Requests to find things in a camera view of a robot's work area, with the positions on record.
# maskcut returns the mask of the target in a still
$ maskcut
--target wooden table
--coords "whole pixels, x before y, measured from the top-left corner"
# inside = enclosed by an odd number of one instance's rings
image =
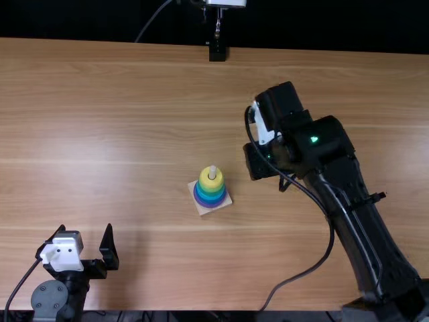
[[[100,258],[112,223],[117,272],[91,282],[86,309],[258,309],[280,280],[313,265],[326,221],[277,178],[251,182],[243,112],[292,81],[314,118],[338,117],[378,208],[429,277],[429,57],[0,40],[0,305],[63,223]],[[226,176],[234,205],[200,218],[187,184],[205,166]],[[40,266],[16,296],[29,309],[50,276]],[[269,309],[339,309],[359,296],[336,241],[315,273]]]

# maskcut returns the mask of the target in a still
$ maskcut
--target yellow ring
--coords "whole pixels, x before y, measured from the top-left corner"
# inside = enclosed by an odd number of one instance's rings
[[[223,185],[223,174],[219,170],[219,168],[216,169],[216,178],[213,180],[208,178],[208,173],[210,172],[210,166],[205,168],[200,173],[200,184],[203,188],[206,188],[205,190],[210,192],[213,190],[219,189],[220,186]]]

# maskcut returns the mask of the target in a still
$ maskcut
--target black cable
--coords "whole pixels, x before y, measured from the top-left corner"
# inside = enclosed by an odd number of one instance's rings
[[[262,154],[261,150],[259,149],[259,147],[257,146],[255,140],[253,139],[252,133],[250,132],[250,125],[249,125],[249,118],[248,118],[248,114],[249,114],[249,110],[250,110],[250,106],[248,108],[246,108],[246,112],[244,114],[244,118],[245,118],[245,125],[246,125],[246,132],[247,132],[247,136],[249,137],[250,142],[252,143],[253,147],[255,148],[256,152],[258,153],[259,157],[265,161],[265,163],[275,172],[277,172],[282,178],[284,178],[285,180],[287,180],[288,182],[290,182],[291,184],[293,184],[294,186],[296,186],[298,189],[300,189],[303,193],[305,193],[308,197],[310,197],[310,199],[312,199],[320,208],[320,210],[324,213],[326,220],[328,221],[328,225],[329,225],[329,243],[328,243],[328,247],[326,248],[325,253],[323,254],[323,256],[321,257],[321,259],[319,259],[319,261],[317,263],[315,263],[315,265],[311,266],[310,268],[306,269],[305,271],[290,277],[286,280],[284,280],[283,282],[280,282],[279,284],[277,284],[270,292],[270,294],[267,297],[267,300],[265,301],[265,304],[262,306],[262,308],[259,310],[263,311],[267,308],[270,300],[272,299],[274,293],[281,288],[282,286],[291,283],[301,277],[304,277],[306,275],[308,275],[309,273],[315,271],[316,269],[318,269],[325,261],[326,259],[329,257],[330,251],[332,250],[332,247],[334,245],[334,239],[335,239],[335,233],[334,233],[334,227],[332,226],[332,223],[329,220],[329,216],[328,216],[328,211],[325,209],[324,205],[320,202],[320,200],[313,195],[313,193],[311,191],[309,191],[305,186],[303,186],[302,184],[300,184],[299,182],[295,181],[294,179],[290,178],[286,173],[282,172],[281,170],[279,170],[277,167],[275,167],[273,164],[271,164],[271,162]]]
[[[152,21],[156,18],[156,16],[162,11],[163,8],[165,8],[168,4],[170,4],[173,0],[166,0],[156,11],[155,13],[150,17],[150,19],[147,21],[147,23],[143,26],[143,28],[140,30],[139,35],[134,40],[134,42],[139,42],[140,38],[142,37],[143,33],[149,27],[149,25],[152,23]]]
[[[106,311],[85,311],[84,313],[82,313],[82,315],[87,314],[87,313],[96,313],[98,315],[101,315],[102,317],[104,317],[106,315]]]
[[[19,289],[21,288],[22,284],[24,284],[24,282],[27,280],[28,276],[30,276],[30,274],[34,271],[34,268],[36,268],[36,266],[42,261],[41,258],[38,258],[34,264],[29,268],[29,270],[25,273],[25,275],[21,278],[21,280],[19,281],[18,285],[15,287],[15,289],[13,290],[11,296],[9,297],[9,299],[6,302],[6,306],[5,306],[5,311],[3,314],[3,321],[4,322],[8,322],[9,320],[9,307],[11,306],[12,300],[15,297],[16,293],[18,293]]]
[[[121,319],[121,317],[122,317],[122,313],[123,313],[123,311],[119,312],[118,320],[116,320],[116,322],[119,322],[119,320],[120,320],[120,319]]]
[[[332,315],[328,312],[325,311],[326,315],[328,316],[328,318],[330,319],[331,322],[335,322],[334,318],[332,317]]]

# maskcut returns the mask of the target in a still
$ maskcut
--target black clamp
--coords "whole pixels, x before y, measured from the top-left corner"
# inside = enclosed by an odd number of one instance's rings
[[[293,175],[291,175],[290,176],[290,178],[292,179],[292,180],[295,180],[295,178],[296,178],[296,175],[295,174],[293,174]],[[285,182],[285,180],[284,180],[284,177],[280,177],[280,181],[279,181],[279,191],[281,192],[281,193],[284,193],[288,188],[289,188],[289,186],[291,185],[291,182],[290,181],[286,181]]]
[[[368,198],[361,199],[360,201],[357,201],[357,202],[353,202],[350,206],[350,210],[355,210],[365,205],[373,205],[374,203],[378,203],[383,198],[386,198],[385,193],[373,193]]]

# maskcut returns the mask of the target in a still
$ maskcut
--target ring stacking tower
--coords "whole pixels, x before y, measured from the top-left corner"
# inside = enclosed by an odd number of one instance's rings
[[[216,166],[208,166],[201,171],[194,185],[194,198],[205,208],[216,208],[227,198],[223,174]]]

